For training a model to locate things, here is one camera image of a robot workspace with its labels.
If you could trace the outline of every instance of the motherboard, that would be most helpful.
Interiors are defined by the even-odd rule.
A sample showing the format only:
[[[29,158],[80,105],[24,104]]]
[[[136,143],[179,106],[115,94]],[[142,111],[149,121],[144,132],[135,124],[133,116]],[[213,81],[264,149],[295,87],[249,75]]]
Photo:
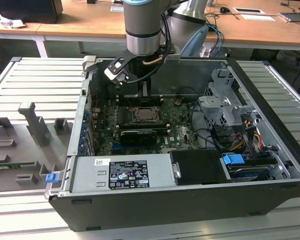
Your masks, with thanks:
[[[159,106],[120,106],[109,100],[92,112],[96,155],[164,154],[199,149],[190,103],[164,97]]]

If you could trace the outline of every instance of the sticker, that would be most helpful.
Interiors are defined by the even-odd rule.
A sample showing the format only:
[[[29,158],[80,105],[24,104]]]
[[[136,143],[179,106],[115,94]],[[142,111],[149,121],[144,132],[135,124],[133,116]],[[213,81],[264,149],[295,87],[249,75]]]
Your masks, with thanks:
[[[108,164],[109,188],[111,190],[150,187],[146,160],[109,161]]]
[[[111,161],[111,158],[95,159],[94,165],[95,166],[109,166],[110,161]]]

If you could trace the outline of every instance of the warning label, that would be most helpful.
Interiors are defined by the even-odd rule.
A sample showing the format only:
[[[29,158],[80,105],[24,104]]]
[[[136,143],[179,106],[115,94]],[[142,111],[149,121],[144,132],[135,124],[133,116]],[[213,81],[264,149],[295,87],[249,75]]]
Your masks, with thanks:
[[[110,162],[109,188],[111,190],[149,187],[150,183],[146,160]]]

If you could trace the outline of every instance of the blue cable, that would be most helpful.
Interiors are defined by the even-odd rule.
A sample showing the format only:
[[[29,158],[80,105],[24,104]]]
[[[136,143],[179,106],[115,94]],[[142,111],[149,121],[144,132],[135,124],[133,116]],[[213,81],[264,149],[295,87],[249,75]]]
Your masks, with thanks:
[[[220,40],[220,43],[219,43],[219,48],[218,48],[218,52],[215,54],[215,58],[218,56],[218,53],[220,52],[221,50],[221,46],[222,46],[222,38],[221,38],[221,35],[220,35],[220,31],[218,29],[216,29],[214,26],[210,25],[210,24],[207,24],[210,28],[212,28],[217,34],[218,34],[218,38]]]

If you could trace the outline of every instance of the blue clip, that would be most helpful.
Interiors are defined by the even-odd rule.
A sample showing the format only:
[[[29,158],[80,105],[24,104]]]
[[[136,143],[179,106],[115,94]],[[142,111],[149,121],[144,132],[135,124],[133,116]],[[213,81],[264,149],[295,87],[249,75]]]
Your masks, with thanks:
[[[59,173],[49,173],[45,177],[45,182],[47,184],[50,183],[58,183],[59,182]]]
[[[223,157],[224,163],[227,164],[244,164],[245,160],[241,154],[226,154]]]

